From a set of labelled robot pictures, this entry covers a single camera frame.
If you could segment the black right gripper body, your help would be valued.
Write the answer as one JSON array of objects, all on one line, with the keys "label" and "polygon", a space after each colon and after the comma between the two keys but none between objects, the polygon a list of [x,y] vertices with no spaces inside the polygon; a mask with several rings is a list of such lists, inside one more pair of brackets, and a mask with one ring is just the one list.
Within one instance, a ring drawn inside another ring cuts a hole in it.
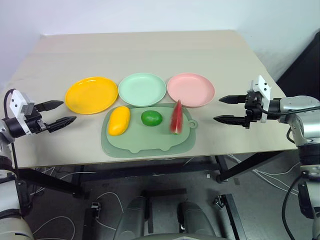
[{"label": "black right gripper body", "polygon": [[259,92],[249,91],[245,98],[245,117],[243,126],[250,128],[250,123],[256,123],[262,118],[262,95]]}]

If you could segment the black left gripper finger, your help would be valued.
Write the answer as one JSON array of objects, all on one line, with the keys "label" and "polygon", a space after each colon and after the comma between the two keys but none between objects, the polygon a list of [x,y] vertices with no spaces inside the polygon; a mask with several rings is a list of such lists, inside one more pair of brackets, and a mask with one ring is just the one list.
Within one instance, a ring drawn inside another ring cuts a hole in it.
[{"label": "black left gripper finger", "polygon": [[36,108],[36,110],[38,112],[43,112],[43,111],[51,111],[57,107],[59,107],[60,105],[62,105],[64,102],[61,100],[49,100],[46,102],[42,102],[39,104],[36,104],[34,107]]},{"label": "black left gripper finger", "polygon": [[55,122],[48,124],[47,131],[49,133],[52,133],[62,128],[65,128],[66,126],[73,123],[76,120],[76,118],[77,118],[76,116],[67,116],[67,117],[60,118]]}]

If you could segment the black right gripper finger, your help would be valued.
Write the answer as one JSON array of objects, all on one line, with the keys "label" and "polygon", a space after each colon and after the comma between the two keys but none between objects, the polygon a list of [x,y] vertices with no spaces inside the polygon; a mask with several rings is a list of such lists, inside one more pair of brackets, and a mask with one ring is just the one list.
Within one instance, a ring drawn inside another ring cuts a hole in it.
[{"label": "black right gripper finger", "polygon": [[234,115],[220,115],[220,116],[215,116],[213,119],[219,123],[227,124],[227,125],[237,125],[237,126],[246,125],[245,117],[238,117]]},{"label": "black right gripper finger", "polygon": [[246,95],[227,95],[219,99],[220,102],[226,104],[242,104],[246,102]]}]

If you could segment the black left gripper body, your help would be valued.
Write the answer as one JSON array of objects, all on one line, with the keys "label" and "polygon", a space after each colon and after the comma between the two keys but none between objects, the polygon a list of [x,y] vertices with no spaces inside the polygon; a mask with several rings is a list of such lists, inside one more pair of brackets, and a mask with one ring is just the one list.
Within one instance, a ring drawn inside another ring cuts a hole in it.
[{"label": "black left gripper body", "polygon": [[48,130],[48,125],[42,121],[42,115],[37,110],[33,110],[29,115],[25,114],[24,117],[24,122],[28,127],[25,131],[27,135],[39,134]]}]

